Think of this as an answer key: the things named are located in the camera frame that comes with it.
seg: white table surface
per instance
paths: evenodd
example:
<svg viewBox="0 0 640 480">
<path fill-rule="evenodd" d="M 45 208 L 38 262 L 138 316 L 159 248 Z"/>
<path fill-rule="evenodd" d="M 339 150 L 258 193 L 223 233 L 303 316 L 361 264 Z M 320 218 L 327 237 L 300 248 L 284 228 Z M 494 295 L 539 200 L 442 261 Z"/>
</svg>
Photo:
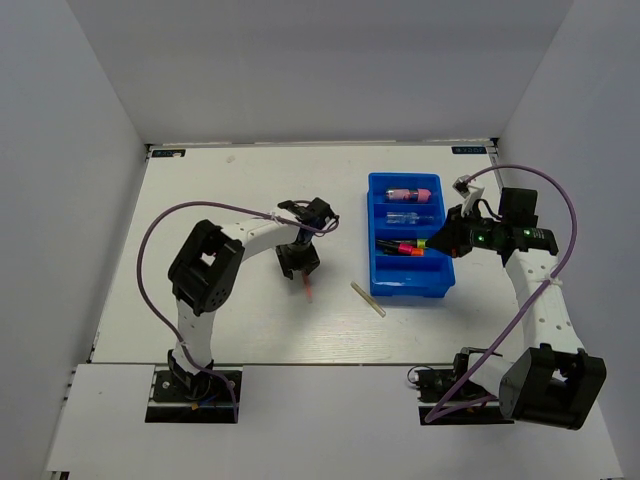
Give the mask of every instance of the white table surface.
<svg viewBox="0 0 640 480">
<path fill-rule="evenodd" d="M 143 303 L 135 258 L 144 231 L 163 210 L 189 200 L 211 200 L 269 211 L 287 199 L 319 196 L 341 215 L 340 228 L 314 240 L 321 265 L 311 275 L 313 303 L 300 279 L 282 276 L 273 252 L 242 264 L 234 292 L 218 311 L 217 363 L 450 363 L 462 347 L 486 347 L 517 310 L 515 294 L 492 252 L 454 260 L 456 285 L 444 299 L 380 298 L 380 318 L 349 286 L 369 285 L 367 176 L 370 172 L 431 172 L 440 176 L 446 207 L 461 198 L 454 180 L 490 164 L 487 155 L 453 155 L 448 146 L 251 146 L 191 148 L 181 158 L 151 158 L 122 257 L 104 308 L 93 361 L 166 363 L 174 339 Z M 498 206 L 493 175 L 485 198 Z M 156 229 L 144 279 L 159 308 L 176 317 L 167 270 L 194 224 L 241 221 L 240 214 L 192 208 Z M 499 351 L 522 351 L 516 329 Z"/>
<path fill-rule="evenodd" d="M 80 365 L 47 468 L 71 480 L 621 476 L 597 404 L 577 432 L 421 426 L 406 367 L 248 366 L 237 425 L 145 424 L 153 370 Z"/>
</svg>

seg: blue plastic tray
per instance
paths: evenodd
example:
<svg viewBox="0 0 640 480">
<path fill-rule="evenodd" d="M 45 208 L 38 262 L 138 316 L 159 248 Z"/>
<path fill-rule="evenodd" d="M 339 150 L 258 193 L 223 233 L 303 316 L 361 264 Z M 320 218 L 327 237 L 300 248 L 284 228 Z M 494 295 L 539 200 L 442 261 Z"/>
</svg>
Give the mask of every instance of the blue plastic tray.
<svg viewBox="0 0 640 480">
<path fill-rule="evenodd" d="M 427 188 L 428 203 L 387 203 L 387 188 Z M 375 239 L 429 238 L 445 220 L 440 177 L 430 173 L 369 174 L 369 278 L 371 295 L 414 295 L 444 297 L 455 284 L 451 258 L 435 250 L 423 257 L 385 255 L 376 248 Z M 434 217 L 432 224 L 387 225 L 387 212 L 416 212 Z"/>
</svg>

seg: cable tie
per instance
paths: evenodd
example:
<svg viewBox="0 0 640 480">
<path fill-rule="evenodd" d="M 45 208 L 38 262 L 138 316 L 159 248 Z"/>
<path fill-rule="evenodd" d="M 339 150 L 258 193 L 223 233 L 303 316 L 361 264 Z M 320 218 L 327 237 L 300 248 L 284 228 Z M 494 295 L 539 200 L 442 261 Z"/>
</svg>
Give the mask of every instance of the cable tie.
<svg viewBox="0 0 640 480">
<path fill-rule="evenodd" d="M 269 212 L 269 216 L 271 217 L 271 220 L 275 223 L 277 223 L 278 225 L 284 225 L 281 221 L 280 221 L 280 217 L 278 217 L 278 215 L 276 215 L 275 210 L 271 210 Z"/>
<path fill-rule="evenodd" d="M 550 285 L 556 285 L 558 287 L 561 287 L 563 285 L 562 280 L 560 280 L 558 277 L 552 277 L 550 273 L 547 273 L 544 279 L 548 280 Z"/>
</svg>

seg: small plastic vial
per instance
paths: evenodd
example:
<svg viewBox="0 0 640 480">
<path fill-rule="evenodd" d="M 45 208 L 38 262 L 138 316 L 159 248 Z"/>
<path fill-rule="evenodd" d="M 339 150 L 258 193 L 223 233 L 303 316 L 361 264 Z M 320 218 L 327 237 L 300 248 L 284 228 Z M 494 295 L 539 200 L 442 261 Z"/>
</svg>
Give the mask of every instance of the small plastic vial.
<svg viewBox="0 0 640 480">
<path fill-rule="evenodd" d="M 431 215 L 418 215 L 416 212 L 387 212 L 389 225 L 425 225 L 434 220 Z"/>
<path fill-rule="evenodd" d="M 426 188 L 389 188 L 384 195 L 387 202 L 427 203 L 431 192 Z"/>
</svg>

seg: robotic arm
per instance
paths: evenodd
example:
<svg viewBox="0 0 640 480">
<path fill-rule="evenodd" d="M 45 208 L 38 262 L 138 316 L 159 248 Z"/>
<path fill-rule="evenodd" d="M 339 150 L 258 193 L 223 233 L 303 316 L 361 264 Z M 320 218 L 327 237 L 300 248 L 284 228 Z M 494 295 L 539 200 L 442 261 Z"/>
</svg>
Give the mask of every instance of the robotic arm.
<svg viewBox="0 0 640 480">
<path fill-rule="evenodd" d="M 319 198 L 308 204 L 282 202 L 272 214 L 316 229 L 337 218 Z M 320 265 L 312 238 L 308 230 L 274 220 L 251 219 L 221 226 L 202 220 L 196 224 L 169 269 L 169 280 L 178 304 L 178 331 L 197 364 L 213 365 L 213 321 L 233 290 L 240 264 L 275 248 L 285 277 L 293 279 L 294 271 L 308 275 Z M 191 365 L 180 344 L 169 350 L 168 363 L 187 397 L 198 398 L 209 389 L 210 377 Z"/>
<path fill-rule="evenodd" d="M 502 258 L 522 305 L 557 264 L 558 247 L 550 230 L 537 228 L 537 192 L 504 188 L 498 215 L 483 218 L 479 204 L 484 188 L 460 178 L 454 188 L 465 198 L 449 210 L 444 226 L 427 247 L 462 257 L 474 247 L 496 251 Z M 498 398 L 506 419 L 577 430 L 584 423 L 606 378 L 601 358 L 590 357 L 569 319 L 558 281 L 552 281 L 522 319 L 523 355 L 511 363 L 492 355 L 470 377 Z M 485 350 L 463 349 L 454 372 L 460 378 Z"/>
</svg>

